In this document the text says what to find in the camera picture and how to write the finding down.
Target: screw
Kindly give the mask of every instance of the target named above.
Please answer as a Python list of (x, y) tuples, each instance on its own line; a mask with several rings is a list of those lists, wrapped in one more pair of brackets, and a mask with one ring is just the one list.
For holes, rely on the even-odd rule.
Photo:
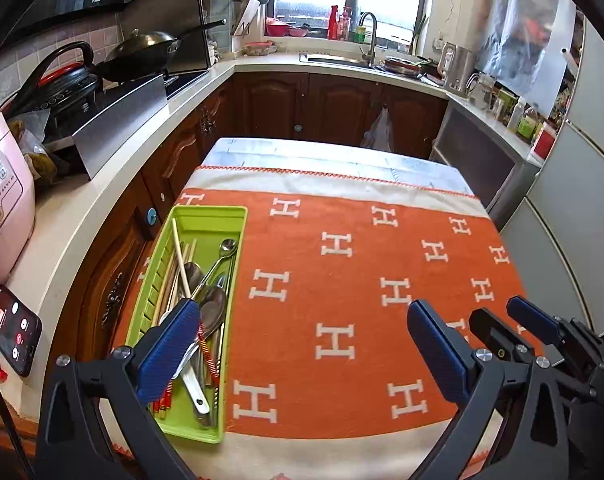
[(548, 368), (551, 365), (551, 362), (544, 356), (538, 357), (536, 363), (540, 368)]
[(490, 361), (491, 359), (493, 359), (493, 354), (491, 353), (490, 350), (487, 350), (486, 348), (480, 348), (479, 350), (476, 351), (476, 357), (480, 360), (480, 361)]
[(57, 364), (57, 366), (66, 366), (70, 363), (70, 357), (66, 354), (62, 354), (57, 358), (57, 361), (55, 361), (55, 363)]
[(113, 357), (115, 359), (126, 359), (132, 351), (133, 350), (130, 348), (130, 346), (118, 346), (113, 351)]

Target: pink rice cooker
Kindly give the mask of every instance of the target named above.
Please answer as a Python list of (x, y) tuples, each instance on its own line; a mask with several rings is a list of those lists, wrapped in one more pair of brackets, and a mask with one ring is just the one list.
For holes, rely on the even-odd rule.
[(33, 176), (0, 113), (0, 285), (8, 280), (34, 222)]

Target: phone screen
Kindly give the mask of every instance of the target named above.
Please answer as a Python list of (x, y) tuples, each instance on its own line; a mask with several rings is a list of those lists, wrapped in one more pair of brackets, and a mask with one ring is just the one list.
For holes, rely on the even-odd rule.
[(22, 377), (30, 373), (40, 333), (39, 318), (0, 285), (0, 351)]

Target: black pan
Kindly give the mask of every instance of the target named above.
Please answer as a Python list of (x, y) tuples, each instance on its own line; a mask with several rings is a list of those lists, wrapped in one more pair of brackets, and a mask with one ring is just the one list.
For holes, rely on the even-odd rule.
[(104, 79), (116, 83), (163, 72), (185, 37), (225, 24), (226, 20), (219, 20), (197, 25), (185, 30), (177, 38), (166, 32), (140, 34), (133, 31), (133, 36), (117, 45), (106, 60), (96, 66), (96, 70)]

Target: blue gripper pad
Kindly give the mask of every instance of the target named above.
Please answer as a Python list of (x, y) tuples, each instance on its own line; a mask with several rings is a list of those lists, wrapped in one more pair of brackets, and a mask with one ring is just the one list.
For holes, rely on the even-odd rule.
[(444, 398), (465, 406), (477, 378), (469, 343), (424, 300), (409, 306), (406, 324)]
[(557, 345), (560, 343), (560, 327), (558, 322), (542, 312), (530, 301), (521, 296), (515, 296), (506, 304), (506, 311), (511, 317), (531, 334), (540, 339), (545, 345)]
[(133, 375), (137, 398), (148, 404), (162, 397), (179, 362), (195, 340), (199, 306), (183, 298), (162, 324), (150, 328), (134, 346), (129, 375)]

